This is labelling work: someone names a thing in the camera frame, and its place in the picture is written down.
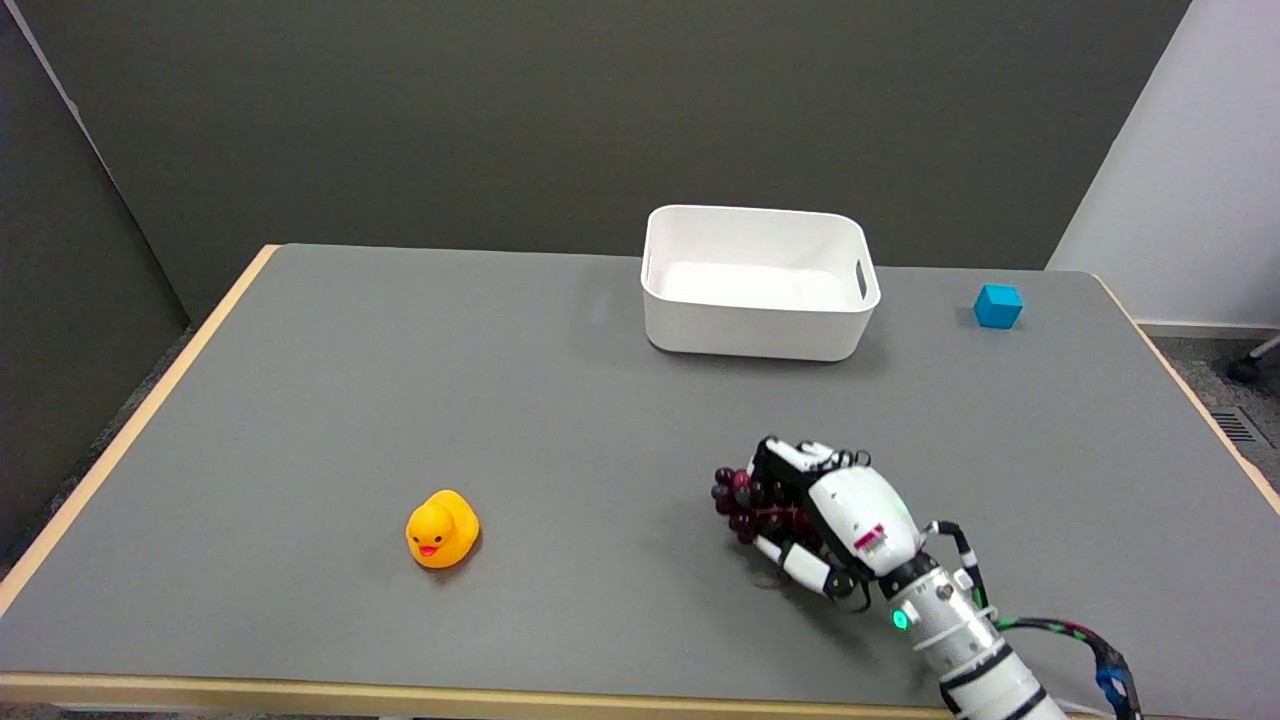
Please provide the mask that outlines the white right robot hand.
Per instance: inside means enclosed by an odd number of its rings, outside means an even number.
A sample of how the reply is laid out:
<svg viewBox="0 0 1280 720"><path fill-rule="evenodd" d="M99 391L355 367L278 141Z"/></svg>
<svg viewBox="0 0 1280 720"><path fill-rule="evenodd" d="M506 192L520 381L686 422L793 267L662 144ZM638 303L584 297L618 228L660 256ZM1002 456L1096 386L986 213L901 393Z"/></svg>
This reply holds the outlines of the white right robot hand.
<svg viewBox="0 0 1280 720"><path fill-rule="evenodd" d="M750 482L774 491L751 515L750 539L792 582L836 603L908 570L932 566L924 539L900 493L868 461L815 442L762 439L746 468Z"/></svg>

